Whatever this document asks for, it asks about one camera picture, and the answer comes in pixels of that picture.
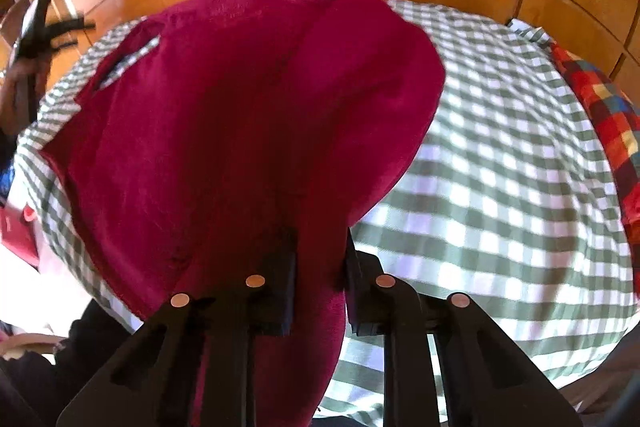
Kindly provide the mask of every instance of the blue fabric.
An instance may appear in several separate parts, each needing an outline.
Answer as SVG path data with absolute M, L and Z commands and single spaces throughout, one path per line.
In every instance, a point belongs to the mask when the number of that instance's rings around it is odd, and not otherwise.
M 600 71 L 598 68 L 596 68 L 596 66 L 590 64 L 586 60 L 582 60 L 581 58 L 578 58 L 575 63 L 578 64 L 579 68 L 582 71 Z
M 12 159 L 8 167 L 0 172 L 0 200 L 3 204 L 9 196 L 9 190 L 11 190 L 11 184 L 14 182 L 14 177 L 14 160 Z
M 604 100 L 605 105 L 610 113 L 625 112 L 628 108 L 628 102 L 620 96 L 615 96 L 615 94 Z

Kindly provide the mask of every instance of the dark clothing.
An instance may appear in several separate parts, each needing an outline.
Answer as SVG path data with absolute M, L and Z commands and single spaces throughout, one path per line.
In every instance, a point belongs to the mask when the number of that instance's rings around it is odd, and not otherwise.
M 129 333 L 95 302 L 74 321 L 56 365 L 28 352 L 0 359 L 0 425 L 54 427 L 58 416 Z
M 0 171 L 4 171 L 11 163 L 16 146 L 15 138 L 5 136 L 0 129 Z

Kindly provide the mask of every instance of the black plastic bracket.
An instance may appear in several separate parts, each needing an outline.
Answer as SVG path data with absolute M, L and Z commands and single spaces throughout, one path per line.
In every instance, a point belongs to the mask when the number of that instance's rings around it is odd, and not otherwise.
M 254 427 L 252 339 L 289 332 L 295 273 L 290 248 L 207 298 L 174 295 L 89 381 L 57 426 L 187 426 L 199 415 L 203 426 Z
M 449 427 L 581 427 L 572 406 L 466 294 L 418 294 L 347 249 L 348 314 L 357 335 L 385 335 L 385 427 L 438 427 L 433 334 Z

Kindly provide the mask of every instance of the plaid fabric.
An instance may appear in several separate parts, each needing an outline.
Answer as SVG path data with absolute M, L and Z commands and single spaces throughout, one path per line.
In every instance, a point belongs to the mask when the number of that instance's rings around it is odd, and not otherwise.
M 640 110 L 598 68 L 554 42 L 551 57 L 595 129 L 613 172 L 640 295 Z
M 415 160 L 354 227 L 356 245 L 422 293 L 468 292 L 556 385 L 576 380 L 616 346 L 635 312 L 616 189 L 593 127 L 537 44 L 481 16 L 390 5 L 430 35 L 447 79 Z M 17 168 L 52 250 L 133 330 L 135 317 L 95 272 L 60 182 L 38 155 L 131 27 L 110 32 L 56 84 L 20 139 Z M 347 332 L 318 416 L 380 425 L 382 352 L 378 338 Z
M 137 330 L 142 322 L 113 294 L 95 270 L 74 228 L 62 184 L 38 152 L 80 110 L 75 102 L 76 94 L 94 75 L 100 61 L 118 47 L 140 20 L 109 31 L 47 93 L 40 105 L 38 121 L 20 136 L 15 155 L 15 168 L 23 173 L 27 183 L 29 205 L 40 218 L 51 250 L 62 259 L 89 295 L 129 331 Z M 159 38 L 154 38 L 138 52 L 123 58 L 105 78 L 100 89 L 116 81 L 129 66 L 158 44 Z

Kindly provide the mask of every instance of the person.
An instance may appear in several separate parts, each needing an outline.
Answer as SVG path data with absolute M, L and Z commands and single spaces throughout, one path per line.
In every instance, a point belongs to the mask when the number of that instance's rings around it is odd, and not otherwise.
M 4 73 L 0 86 L 0 171 L 11 163 L 18 134 L 28 124 L 28 120 L 22 118 L 26 108 L 18 107 L 16 103 L 17 86 L 20 82 L 26 82 L 33 74 L 36 78 L 36 96 L 41 99 L 47 89 L 51 58 L 52 55 L 48 53 L 34 59 L 20 58 Z
M 55 349 L 55 365 L 31 351 L 20 359 L 0 358 L 0 425 L 55 427 L 63 409 L 128 338 L 93 300 Z
M 4 73 L 0 86 L 0 169 L 11 162 L 17 136 L 28 124 L 17 106 L 20 82 L 36 78 L 36 96 L 47 85 L 51 55 L 17 60 Z M 129 333 L 94 300 L 71 326 L 68 339 L 55 354 L 56 365 L 43 356 L 27 352 L 17 360 L 0 358 L 0 425 L 2 427 L 54 427 L 58 416 L 129 337 Z

